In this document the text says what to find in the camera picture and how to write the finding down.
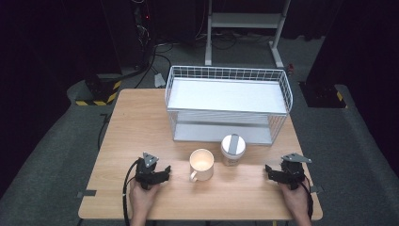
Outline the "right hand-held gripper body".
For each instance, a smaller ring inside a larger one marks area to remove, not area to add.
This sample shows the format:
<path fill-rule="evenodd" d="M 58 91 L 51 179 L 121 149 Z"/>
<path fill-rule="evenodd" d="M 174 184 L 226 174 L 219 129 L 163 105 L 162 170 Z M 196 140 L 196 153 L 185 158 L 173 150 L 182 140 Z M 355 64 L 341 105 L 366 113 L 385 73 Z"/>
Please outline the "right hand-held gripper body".
<path fill-rule="evenodd" d="M 281 159 L 281 169 L 288 175 L 288 185 L 291 190 L 295 190 L 305 180 L 303 163 L 310 164 L 311 160 L 299 153 L 289 153 Z"/>

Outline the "person's right hand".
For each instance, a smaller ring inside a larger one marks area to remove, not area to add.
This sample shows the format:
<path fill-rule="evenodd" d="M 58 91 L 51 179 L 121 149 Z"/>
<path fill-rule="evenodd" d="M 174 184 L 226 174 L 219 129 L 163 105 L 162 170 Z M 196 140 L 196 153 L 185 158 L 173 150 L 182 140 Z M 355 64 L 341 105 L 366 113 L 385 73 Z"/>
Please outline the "person's right hand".
<path fill-rule="evenodd" d="M 286 184 L 279 183 L 279 188 L 282 191 L 285 204 L 293 218 L 309 219 L 309 184 L 307 182 L 302 182 L 297 189 L 291 190 Z"/>

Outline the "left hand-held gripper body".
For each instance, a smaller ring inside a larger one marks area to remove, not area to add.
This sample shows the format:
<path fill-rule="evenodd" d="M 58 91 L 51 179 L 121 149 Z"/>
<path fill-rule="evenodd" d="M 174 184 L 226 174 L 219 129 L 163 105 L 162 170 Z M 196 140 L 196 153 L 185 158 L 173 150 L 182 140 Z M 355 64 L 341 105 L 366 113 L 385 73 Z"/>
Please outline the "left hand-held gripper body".
<path fill-rule="evenodd" d="M 150 190 L 152 186 L 159 184 L 159 173 L 155 172 L 158 157 L 149 153 L 144 153 L 138 159 L 136 165 L 136 181 L 145 190 Z"/>

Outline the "person's left hand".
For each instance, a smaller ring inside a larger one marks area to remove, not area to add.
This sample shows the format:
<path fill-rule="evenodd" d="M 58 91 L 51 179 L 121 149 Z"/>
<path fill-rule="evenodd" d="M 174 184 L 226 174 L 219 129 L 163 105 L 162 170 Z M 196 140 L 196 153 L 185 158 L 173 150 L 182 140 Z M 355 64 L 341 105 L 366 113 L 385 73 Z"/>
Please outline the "person's left hand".
<path fill-rule="evenodd" d="M 134 220 L 139 218 L 147 218 L 159 188 L 159 185 L 155 185 L 150 190 L 146 190 L 143 189 L 141 184 L 136 181 L 132 181 L 130 183 L 129 198 L 133 209 Z"/>

